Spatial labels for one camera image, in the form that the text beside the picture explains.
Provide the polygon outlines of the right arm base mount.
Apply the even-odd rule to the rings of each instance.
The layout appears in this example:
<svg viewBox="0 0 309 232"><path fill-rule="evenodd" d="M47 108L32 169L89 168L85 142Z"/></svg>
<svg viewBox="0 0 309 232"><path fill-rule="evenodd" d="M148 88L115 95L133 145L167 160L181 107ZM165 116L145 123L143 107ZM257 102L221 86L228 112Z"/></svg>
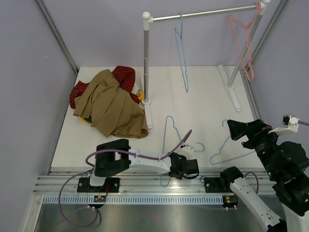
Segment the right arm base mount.
<svg viewBox="0 0 309 232"><path fill-rule="evenodd" d="M230 182L222 177L203 177L202 183L206 193L233 193Z"/></svg>

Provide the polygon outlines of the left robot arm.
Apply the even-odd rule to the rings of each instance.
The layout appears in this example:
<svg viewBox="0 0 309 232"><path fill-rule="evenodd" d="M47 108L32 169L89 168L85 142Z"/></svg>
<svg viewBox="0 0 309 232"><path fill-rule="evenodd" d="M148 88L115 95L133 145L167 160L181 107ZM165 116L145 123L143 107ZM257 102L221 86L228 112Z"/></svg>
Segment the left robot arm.
<svg viewBox="0 0 309 232"><path fill-rule="evenodd" d="M79 179L78 192L117 193L120 178L117 174L130 168L166 174L176 179L194 179L199 175L196 159L187 159L173 150L166 155L140 151L129 145L128 139L118 139L98 145L94 153L95 164L86 163L93 170L89 177Z"/></svg>

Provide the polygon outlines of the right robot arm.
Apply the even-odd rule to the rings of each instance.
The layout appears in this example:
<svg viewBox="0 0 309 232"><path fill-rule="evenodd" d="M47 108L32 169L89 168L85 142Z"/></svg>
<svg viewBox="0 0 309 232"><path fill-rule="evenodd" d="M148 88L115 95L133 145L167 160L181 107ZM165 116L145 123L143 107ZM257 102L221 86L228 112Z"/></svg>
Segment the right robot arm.
<svg viewBox="0 0 309 232"><path fill-rule="evenodd" d="M297 133L301 121L294 116L284 116L283 128L272 128L257 119L238 122L229 119L230 137L236 141L243 136L246 149L253 149L260 159L272 187L282 203L286 219L281 219L254 192L242 172L235 166L221 171L219 177L205 177L207 193L236 194L255 216L265 232L307 232L309 230L309 178L305 170L309 159L301 144L286 141L278 145L280 135Z"/></svg>

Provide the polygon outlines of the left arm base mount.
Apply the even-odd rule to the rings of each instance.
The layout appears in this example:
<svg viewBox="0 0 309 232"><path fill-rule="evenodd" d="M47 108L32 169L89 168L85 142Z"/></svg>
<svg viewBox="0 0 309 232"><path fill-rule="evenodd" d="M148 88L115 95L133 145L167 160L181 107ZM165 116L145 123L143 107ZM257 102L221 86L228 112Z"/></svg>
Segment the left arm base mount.
<svg viewBox="0 0 309 232"><path fill-rule="evenodd" d="M78 193L118 193L120 188L120 178L108 177L103 185L91 186L90 177L79 178Z"/></svg>

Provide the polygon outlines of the floral pastel skirt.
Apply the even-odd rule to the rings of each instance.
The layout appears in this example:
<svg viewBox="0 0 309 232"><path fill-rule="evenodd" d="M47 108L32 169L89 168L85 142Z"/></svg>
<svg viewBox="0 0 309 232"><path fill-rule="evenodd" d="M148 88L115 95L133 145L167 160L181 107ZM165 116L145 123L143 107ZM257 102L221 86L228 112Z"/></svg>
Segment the floral pastel skirt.
<svg viewBox="0 0 309 232"><path fill-rule="evenodd" d="M135 94L139 99L142 99L142 98L143 98L143 91L142 91L142 89L139 87L139 85L136 84L136 83L134 84L131 93L132 93L132 94Z"/></svg>

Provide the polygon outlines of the tan skirt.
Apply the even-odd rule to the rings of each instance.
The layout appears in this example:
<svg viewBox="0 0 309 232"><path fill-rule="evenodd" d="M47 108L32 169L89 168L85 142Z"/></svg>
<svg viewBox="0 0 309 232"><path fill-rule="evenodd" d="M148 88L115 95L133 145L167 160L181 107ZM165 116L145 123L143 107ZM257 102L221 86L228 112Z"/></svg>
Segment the tan skirt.
<svg viewBox="0 0 309 232"><path fill-rule="evenodd" d="M146 116L110 70L100 71L75 101L74 116L91 118L91 127L105 137L145 138Z"/></svg>

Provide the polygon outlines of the blue hanger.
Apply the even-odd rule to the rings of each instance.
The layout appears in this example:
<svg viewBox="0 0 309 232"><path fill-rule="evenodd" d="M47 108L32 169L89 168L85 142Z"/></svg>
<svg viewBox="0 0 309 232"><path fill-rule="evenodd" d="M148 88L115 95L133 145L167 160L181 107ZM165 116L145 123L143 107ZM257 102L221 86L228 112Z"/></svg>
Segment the blue hanger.
<svg viewBox="0 0 309 232"><path fill-rule="evenodd" d="M175 142L176 141L176 137L174 135L171 135L172 137L169 137L170 136L170 132L171 132L171 127L168 126L168 122L169 122L169 119L171 120L172 122L172 126L173 126L173 129L176 131L177 133L177 136L178 136L178 139L179 139L179 142L182 140L182 137L181 137L181 134L179 133L176 125L175 125L175 121L174 121L174 118L172 116L167 116L166 117L166 121L165 121L165 127L164 127L164 136L163 136L163 146L162 146L162 154L167 154L169 151L170 148L172 148L172 142ZM197 150L197 149L194 149L194 152L197 152L197 153L202 153L205 151L205 146L203 143L201 142L196 142L197 145L200 145L201 146L201 149L200 150ZM167 188L170 184L170 181L171 181L171 177L169 178L168 182L166 185L163 184L163 180L162 180L162 177L163 175L160 176L160 186L163 187L163 188Z"/></svg>
<svg viewBox="0 0 309 232"><path fill-rule="evenodd" d="M189 92L189 83L188 83L188 76L187 76L187 65L186 65L186 57L185 57L185 51L184 51L184 45L183 45L183 15L181 12L179 12L180 20L181 20L181 26L180 30L178 30L176 27L174 28L174 35L175 35L175 41L176 41L176 48L177 48L177 54L178 54L178 60L179 65L183 77L183 84L185 92Z"/></svg>
<svg viewBox="0 0 309 232"><path fill-rule="evenodd" d="M252 150L241 148L241 144L231 139L231 134L227 125L228 119L223 119L219 129L226 134L225 138L219 142L214 152L209 155L208 164L211 167L249 167L255 161L256 153Z"/></svg>

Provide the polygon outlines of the red polka-dot skirt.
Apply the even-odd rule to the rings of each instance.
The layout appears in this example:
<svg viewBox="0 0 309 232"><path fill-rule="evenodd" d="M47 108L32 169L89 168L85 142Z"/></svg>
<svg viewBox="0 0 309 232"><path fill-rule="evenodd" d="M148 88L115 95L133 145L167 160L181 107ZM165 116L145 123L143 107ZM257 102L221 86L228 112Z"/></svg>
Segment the red polka-dot skirt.
<svg viewBox="0 0 309 232"><path fill-rule="evenodd" d="M139 104L140 101L138 97L135 94L132 94L132 88L135 84L135 70L131 67L125 67L125 66L116 66L116 68L112 71L112 74L114 78L118 81L120 87L127 91L132 100ZM83 95L84 91L88 87L88 83L83 83L81 81L78 81L78 83L74 86L74 88L70 92L69 97L69 105L71 109L75 109L75 99L77 97L80 97Z"/></svg>

